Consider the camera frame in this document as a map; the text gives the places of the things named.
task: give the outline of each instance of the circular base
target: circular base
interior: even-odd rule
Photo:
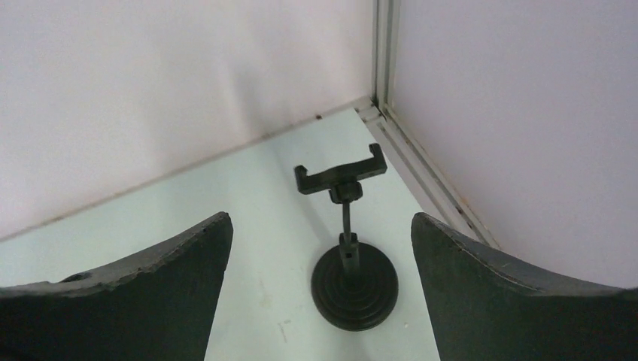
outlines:
[[[399,280],[392,262],[377,248],[359,243],[360,279],[346,281],[339,246],[328,250],[312,272],[311,290],[319,312],[348,331],[371,329],[394,309]]]

